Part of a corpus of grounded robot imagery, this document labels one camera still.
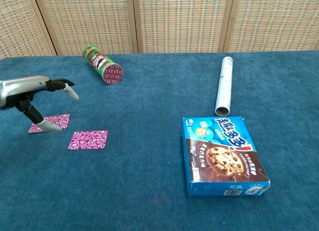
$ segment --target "white cardboard tube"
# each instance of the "white cardboard tube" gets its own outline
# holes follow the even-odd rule
[[[224,57],[221,64],[215,113],[228,116],[230,113],[231,82],[233,76],[233,59]]]

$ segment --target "red can lid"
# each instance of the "red can lid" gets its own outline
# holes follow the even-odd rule
[[[108,84],[115,84],[123,77],[123,69],[118,64],[110,64],[103,73],[103,80]]]

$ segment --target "woven wall panel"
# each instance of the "woven wall panel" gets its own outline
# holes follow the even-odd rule
[[[82,54],[89,44],[104,53],[132,53],[127,0],[37,1],[59,55]]]
[[[139,52],[217,52],[226,0],[134,3]]]
[[[44,33],[30,0],[0,0],[0,59],[55,54]]]
[[[313,49],[319,38],[318,7],[319,0],[239,0],[227,31],[228,51]]]

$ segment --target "green chip can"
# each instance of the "green chip can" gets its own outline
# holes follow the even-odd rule
[[[104,55],[97,46],[87,46],[83,50],[83,57],[94,67],[107,84],[115,84],[122,79],[122,67]]]

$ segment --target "robotic hand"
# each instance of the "robotic hand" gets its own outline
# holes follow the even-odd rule
[[[0,109],[16,107],[34,124],[46,131],[59,132],[62,128],[49,123],[31,104],[35,93],[62,90],[74,100],[79,96],[71,88],[74,83],[66,79],[51,80],[47,76],[31,76],[0,81]]]

